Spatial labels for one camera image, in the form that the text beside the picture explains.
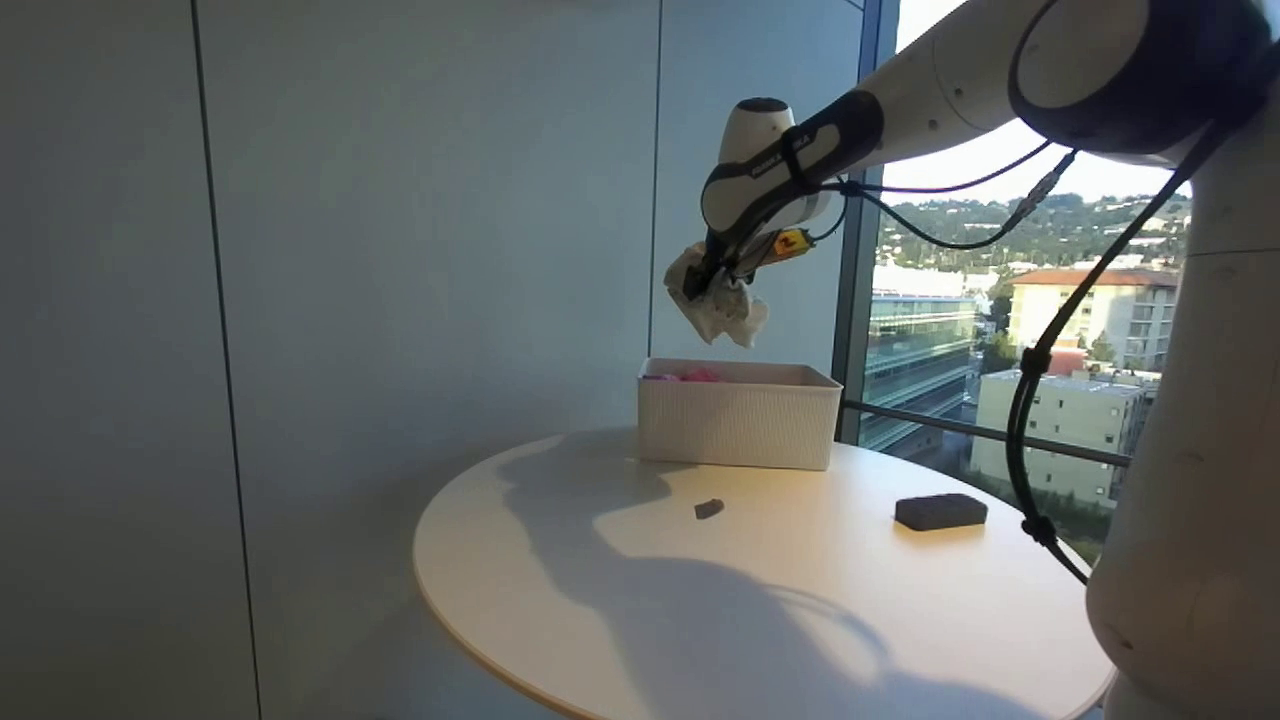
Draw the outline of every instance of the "black eraser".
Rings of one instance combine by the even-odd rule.
[[[989,502],[965,496],[965,491],[938,491],[938,496],[903,496],[893,510],[900,525],[927,532],[927,526],[965,526],[983,525]]]

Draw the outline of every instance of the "white wall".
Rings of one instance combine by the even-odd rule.
[[[8,482],[14,459],[26,476],[68,465],[60,496],[127,486],[122,516],[112,516],[122,534],[100,547],[127,555],[147,545],[143,555],[169,559],[158,563],[169,576],[112,580],[112,590],[136,587],[112,594],[112,610],[127,614],[114,630],[147,627],[143,610],[169,600],[157,582],[187,580],[201,590],[169,609],[164,627],[174,649],[220,651],[204,658],[214,658],[223,705],[169,712],[170,697],[190,697],[190,663],[174,658],[150,674],[150,663],[122,658],[120,673],[157,683],[105,712],[90,697],[73,697],[64,707],[245,714],[247,610],[235,576],[187,4],[136,0],[133,11],[112,7],[80,25],[85,7],[105,11],[89,0],[31,0],[22,17],[48,25],[31,25],[26,37],[48,55],[31,64],[26,49],[2,49],[2,79],[18,84],[8,97],[48,89],[76,97],[68,108],[48,108],[76,121],[68,131],[51,129],[48,144],[0,139],[2,153],[26,153],[26,162],[0,169],[8,183],[31,183],[34,169],[60,158],[60,171],[22,186],[38,231],[14,247],[2,231],[0,287],[18,295],[0,308],[2,346],[31,346],[0,374],[2,393],[26,393],[22,404],[0,406],[2,435],[48,398],[80,404],[90,393],[106,393],[90,406],[97,425],[114,420],[112,398],[136,398],[136,389],[150,389],[164,412],[120,414],[114,433],[141,459],[90,453],[90,435],[68,435],[51,414],[22,444],[0,440],[0,472]],[[700,346],[659,295],[659,271],[700,231],[697,186],[722,111],[754,90],[815,111],[842,90],[855,71],[855,11],[842,0],[201,0],[196,7],[265,714],[542,714],[429,620],[408,563],[411,525],[431,491],[483,453],[629,425],[632,374],[646,350],[739,354]],[[68,77],[64,50],[97,49],[105,27],[122,33],[112,44],[120,64],[97,64],[100,79]],[[170,144],[143,155],[150,162],[133,186],[90,197],[114,162],[136,162],[136,134],[157,134],[157,122]],[[89,155],[64,158],[68,139],[85,139]],[[85,186],[90,201],[85,209],[76,192],[68,201],[60,174],[76,174],[73,186],[90,183]],[[90,254],[100,236],[143,247],[181,236],[187,247],[164,252],[164,264],[127,254],[114,271],[68,275],[89,264],[85,252]],[[826,364],[834,252],[823,247],[823,261],[760,278],[774,321],[750,354]],[[51,329],[38,310],[60,282],[85,308],[51,300],[60,308],[48,316]],[[127,322],[136,310],[164,322],[136,333]],[[181,344],[184,372],[157,360],[170,354],[169,344]],[[184,453],[147,444],[150,435],[181,435]],[[26,516],[14,525],[18,545],[31,547],[22,566],[85,566],[44,520],[57,526],[85,520],[76,545],[106,526],[100,502],[68,510],[44,498],[18,510]],[[64,620],[34,602],[60,600],[73,576],[26,587],[31,627],[18,649],[97,673],[100,663],[38,644]],[[105,623],[106,614],[89,610],[68,627],[100,630],[100,651],[112,656],[120,635]],[[2,644],[0,658],[8,666],[26,656]]]

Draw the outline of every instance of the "gray wall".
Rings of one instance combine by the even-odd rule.
[[[429,620],[411,525],[483,453],[629,425],[646,350],[826,364],[839,247],[760,278],[754,350],[703,346],[659,271],[732,99],[818,108],[858,17],[196,7],[214,222],[187,4],[2,4],[0,714],[252,714],[247,627],[273,720],[542,714]]]

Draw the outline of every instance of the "white robot link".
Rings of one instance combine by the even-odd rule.
[[[1190,178],[1165,389],[1086,580],[1086,620],[1120,673],[1106,714],[1280,714],[1270,77],[1252,0],[968,0],[801,122],[779,99],[744,99],[700,197],[709,240],[666,271],[697,316],[767,254],[770,226],[810,217],[823,178],[1011,116]]]

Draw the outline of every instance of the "white round table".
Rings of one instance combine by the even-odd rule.
[[[923,491],[970,486],[849,444],[770,472],[551,435],[445,482],[411,559],[455,644],[570,714],[1086,712],[1112,663],[1083,587],[983,491],[979,526],[900,526]]]

